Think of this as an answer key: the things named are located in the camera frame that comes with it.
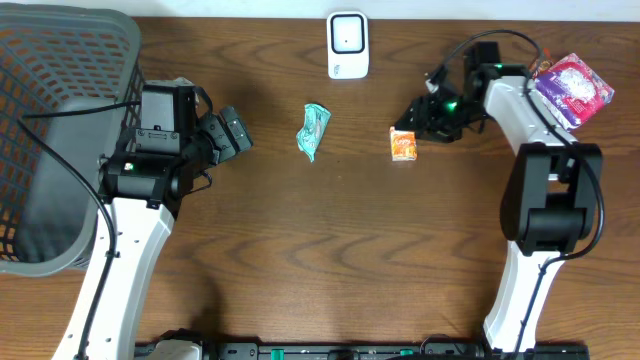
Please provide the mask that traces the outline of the teal snack wrapper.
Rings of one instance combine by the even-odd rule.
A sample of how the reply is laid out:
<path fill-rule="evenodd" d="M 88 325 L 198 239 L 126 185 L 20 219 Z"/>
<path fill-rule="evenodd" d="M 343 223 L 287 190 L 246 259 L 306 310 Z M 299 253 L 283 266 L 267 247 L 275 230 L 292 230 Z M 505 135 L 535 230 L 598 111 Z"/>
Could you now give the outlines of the teal snack wrapper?
<path fill-rule="evenodd" d="M 296 141 L 301 152 L 306 154 L 311 163 L 331 119 L 331 112 L 325 107 L 309 103 L 304 106 L 304 124 L 296 134 Z"/>

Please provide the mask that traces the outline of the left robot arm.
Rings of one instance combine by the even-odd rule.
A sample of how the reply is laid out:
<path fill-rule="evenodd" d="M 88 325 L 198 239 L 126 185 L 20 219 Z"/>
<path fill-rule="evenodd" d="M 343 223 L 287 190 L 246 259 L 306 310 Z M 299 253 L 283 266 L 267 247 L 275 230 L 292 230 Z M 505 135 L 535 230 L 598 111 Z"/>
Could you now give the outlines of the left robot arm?
<path fill-rule="evenodd" d="M 140 122 L 121 132 L 99 168 L 101 218 L 82 287 L 54 356 L 131 359 L 159 254 L 195 179 L 251 148 L 232 106 L 215 111 L 206 91 L 184 79 L 149 81 Z"/>

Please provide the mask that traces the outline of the orange red snack bar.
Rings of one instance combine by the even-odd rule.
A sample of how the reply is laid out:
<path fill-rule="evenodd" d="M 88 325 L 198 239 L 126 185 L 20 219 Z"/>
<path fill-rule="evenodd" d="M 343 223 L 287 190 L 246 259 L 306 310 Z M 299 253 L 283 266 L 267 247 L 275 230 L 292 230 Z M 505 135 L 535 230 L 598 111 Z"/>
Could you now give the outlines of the orange red snack bar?
<path fill-rule="evenodd" d="M 533 78 L 547 71 L 554 65 L 553 57 L 548 48 L 542 49 L 542 54 L 529 65 L 529 71 Z"/>

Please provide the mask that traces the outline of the purple red tissue pack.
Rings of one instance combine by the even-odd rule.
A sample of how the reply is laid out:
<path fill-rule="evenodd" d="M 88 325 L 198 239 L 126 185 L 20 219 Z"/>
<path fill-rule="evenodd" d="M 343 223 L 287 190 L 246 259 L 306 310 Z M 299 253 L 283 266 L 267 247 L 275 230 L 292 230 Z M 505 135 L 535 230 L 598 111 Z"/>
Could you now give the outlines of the purple red tissue pack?
<path fill-rule="evenodd" d="M 566 131 L 584 125 L 615 94 L 591 67 L 571 53 L 535 77 L 542 102 Z"/>

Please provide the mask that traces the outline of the orange white snack packet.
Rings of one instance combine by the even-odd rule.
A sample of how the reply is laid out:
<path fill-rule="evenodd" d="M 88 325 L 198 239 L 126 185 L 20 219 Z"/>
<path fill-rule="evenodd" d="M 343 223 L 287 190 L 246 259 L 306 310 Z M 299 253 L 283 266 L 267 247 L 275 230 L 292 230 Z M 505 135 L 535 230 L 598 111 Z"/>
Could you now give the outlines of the orange white snack packet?
<path fill-rule="evenodd" d="M 417 159 L 416 137 L 412 131 L 391 127 L 389 137 L 393 161 L 414 161 Z"/>

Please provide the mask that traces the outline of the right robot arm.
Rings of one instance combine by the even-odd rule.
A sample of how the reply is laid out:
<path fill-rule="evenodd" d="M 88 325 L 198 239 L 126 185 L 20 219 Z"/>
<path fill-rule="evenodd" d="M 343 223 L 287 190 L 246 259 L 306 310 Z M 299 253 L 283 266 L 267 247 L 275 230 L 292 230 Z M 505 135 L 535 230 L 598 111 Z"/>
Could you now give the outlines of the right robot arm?
<path fill-rule="evenodd" d="M 426 78 L 426 95 L 396 121 L 418 139 L 453 143 L 473 123 L 493 120 L 515 154 L 500 204 L 507 257 L 495 302 L 483 322 L 488 359 L 531 359 L 536 328 L 560 268 L 588 254 L 602 235 L 602 153 L 559 125 L 534 92 L 533 70 L 505 64 L 495 42 L 458 45 L 464 88 L 442 62 Z"/>

